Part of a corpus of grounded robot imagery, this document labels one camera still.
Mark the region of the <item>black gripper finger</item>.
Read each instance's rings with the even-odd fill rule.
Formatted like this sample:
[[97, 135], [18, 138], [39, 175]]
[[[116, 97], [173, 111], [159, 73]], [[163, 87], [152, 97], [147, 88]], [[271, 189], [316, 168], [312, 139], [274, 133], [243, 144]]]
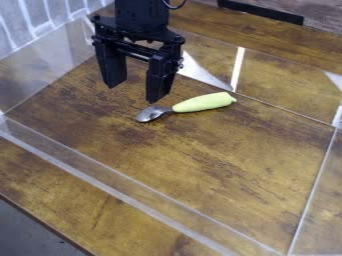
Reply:
[[157, 102], [171, 91], [175, 74], [183, 67], [181, 46], [164, 44], [148, 60], [145, 100]]
[[109, 89], [127, 80], [125, 54], [112, 43], [93, 37], [93, 46], [103, 82]]

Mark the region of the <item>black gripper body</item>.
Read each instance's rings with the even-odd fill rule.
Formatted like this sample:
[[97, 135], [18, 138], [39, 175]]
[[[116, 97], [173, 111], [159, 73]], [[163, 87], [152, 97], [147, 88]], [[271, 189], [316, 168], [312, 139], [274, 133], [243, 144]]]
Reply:
[[172, 6], [169, 0], [115, 0], [115, 15], [91, 18], [97, 60], [164, 57], [179, 63], [185, 39], [168, 29], [168, 19], [169, 11], [183, 5]]

